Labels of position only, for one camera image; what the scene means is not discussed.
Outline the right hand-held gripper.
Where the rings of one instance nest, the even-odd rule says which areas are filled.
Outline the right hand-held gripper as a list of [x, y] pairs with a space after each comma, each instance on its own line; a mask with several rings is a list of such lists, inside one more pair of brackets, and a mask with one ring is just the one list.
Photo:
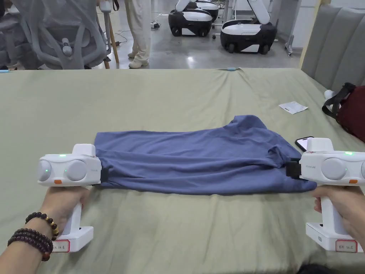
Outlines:
[[[363, 186], [365, 154], [336, 151], [330, 139], [310, 138], [301, 158], [287, 162], [286, 174], [318, 185]], [[322, 222], [306, 223], [306, 235], [331, 252], [362, 253], [361, 245], [345, 231], [340, 214], [329, 198], [321, 199], [321, 207]]]

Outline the person's left hand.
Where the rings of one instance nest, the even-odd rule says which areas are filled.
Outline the person's left hand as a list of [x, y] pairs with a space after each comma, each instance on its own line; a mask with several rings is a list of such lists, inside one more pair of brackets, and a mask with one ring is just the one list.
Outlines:
[[49, 187], [39, 211], [53, 219], [61, 234], [75, 206], [84, 204], [89, 195], [90, 190], [82, 186]]

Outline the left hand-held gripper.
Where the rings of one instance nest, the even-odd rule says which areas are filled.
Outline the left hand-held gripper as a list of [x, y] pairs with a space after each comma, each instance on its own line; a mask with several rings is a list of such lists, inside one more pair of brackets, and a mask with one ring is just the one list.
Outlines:
[[[46, 187], [85, 187], [101, 184], [108, 177], [92, 144], [76, 144], [70, 154], [46, 154], [38, 164], [38, 183]], [[53, 242], [53, 251], [78, 252], [93, 239], [93, 227], [80, 226], [82, 205], [78, 203], [67, 224]]]

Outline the person's right hand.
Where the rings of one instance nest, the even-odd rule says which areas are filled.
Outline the person's right hand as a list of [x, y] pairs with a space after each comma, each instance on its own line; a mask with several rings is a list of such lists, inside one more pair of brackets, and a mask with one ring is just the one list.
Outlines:
[[328, 198], [347, 226], [364, 229], [365, 196], [360, 187], [319, 186], [312, 196], [316, 199], [314, 209], [317, 212], [322, 213], [322, 200]]

